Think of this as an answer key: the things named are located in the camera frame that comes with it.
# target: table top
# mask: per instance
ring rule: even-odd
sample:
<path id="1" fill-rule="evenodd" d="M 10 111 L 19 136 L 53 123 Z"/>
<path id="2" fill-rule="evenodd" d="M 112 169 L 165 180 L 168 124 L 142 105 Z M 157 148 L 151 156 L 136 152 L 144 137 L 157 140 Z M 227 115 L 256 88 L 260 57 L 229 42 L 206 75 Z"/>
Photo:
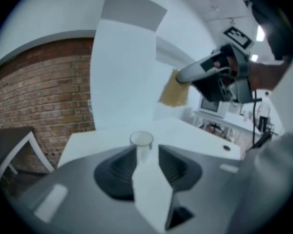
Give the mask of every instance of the table top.
<path id="1" fill-rule="evenodd" d="M 154 147 L 163 144 L 215 157 L 241 158 L 239 146 L 176 118 L 166 118 L 128 127 L 72 134 L 58 167 L 81 157 L 128 146 L 130 135 L 136 131 L 151 133 Z M 224 145 L 230 147 L 230 151 L 225 151 Z M 158 158 L 156 151 L 152 153 L 152 158 Z"/>
<path id="2" fill-rule="evenodd" d="M 0 164 L 33 127 L 0 129 Z"/>
<path id="3" fill-rule="evenodd" d="M 247 121 L 244 121 L 243 120 L 244 116 L 242 115 L 227 112 L 225 117 L 221 118 L 221 117 L 217 117 L 217 116 L 203 113 L 200 111 L 194 111 L 194 113 L 201 116 L 202 118 L 211 120 L 218 124 L 223 124 L 226 127 L 234 128 L 234 129 L 243 131 L 247 134 L 253 133 L 253 122 L 249 118 L 247 118 Z M 255 127 L 255 135 L 260 137 L 260 132 L 257 129 L 257 127 Z"/>

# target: person in white shirt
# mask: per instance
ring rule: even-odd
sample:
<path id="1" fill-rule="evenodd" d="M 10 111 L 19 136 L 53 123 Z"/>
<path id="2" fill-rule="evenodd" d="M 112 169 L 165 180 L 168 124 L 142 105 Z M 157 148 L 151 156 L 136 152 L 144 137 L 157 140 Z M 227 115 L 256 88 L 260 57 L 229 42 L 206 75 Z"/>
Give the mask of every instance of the person in white shirt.
<path id="1" fill-rule="evenodd" d="M 265 97 L 263 97 L 263 100 L 258 108 L 258 114 L 259 114 L 259 125 L 258 130 L 262 133 L 266 132 L 267 122 L 269 118 L 270 113 L 270 101 L 268 99 L 269 93 L 265 93 Z"/>

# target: fluorescent light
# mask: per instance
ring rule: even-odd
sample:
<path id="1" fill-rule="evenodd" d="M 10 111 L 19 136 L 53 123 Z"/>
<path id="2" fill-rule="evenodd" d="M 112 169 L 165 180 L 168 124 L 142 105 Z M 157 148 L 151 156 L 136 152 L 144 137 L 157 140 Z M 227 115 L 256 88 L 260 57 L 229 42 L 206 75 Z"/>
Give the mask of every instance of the fluorescent light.
<path id="1" fill-rule="evenodd" d="M 252 61 L 257 61 L 258 55 L 252 55 L 251 60 Z"/>
<path id="2" fill-rule="evenodd" d="M 265 38 L 265 32 L 263 31 L 261 26 L 258 26 L 256 41 L 263 41 L 264 38 Z"/>

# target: black cable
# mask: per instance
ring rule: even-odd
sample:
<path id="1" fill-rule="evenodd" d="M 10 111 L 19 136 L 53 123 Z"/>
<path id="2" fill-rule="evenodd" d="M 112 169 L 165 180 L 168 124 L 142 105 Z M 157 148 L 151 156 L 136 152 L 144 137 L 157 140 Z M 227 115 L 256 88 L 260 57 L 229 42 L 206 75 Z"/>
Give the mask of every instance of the black cable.
<path id="1" fill-rule="evenodd" d="M 256 107 L 257 93 L 255 90 L 255 102 L 253 107 L 253 145 L 255 144 L 255 107 Z"/>

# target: clear glass cup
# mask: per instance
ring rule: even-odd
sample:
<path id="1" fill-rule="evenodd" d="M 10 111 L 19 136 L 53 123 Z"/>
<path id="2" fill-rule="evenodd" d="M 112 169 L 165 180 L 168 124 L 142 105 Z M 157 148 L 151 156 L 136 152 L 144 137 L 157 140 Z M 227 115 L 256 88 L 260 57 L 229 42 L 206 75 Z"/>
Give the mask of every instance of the clear glass cup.
<path id="1" fill-rule="evenodd" d="M 153 135 L 145 131 L 137 131 L 130 136 L 130 144 L 137 147 L 137 164 L 147 161 L 153 140 Z"/>

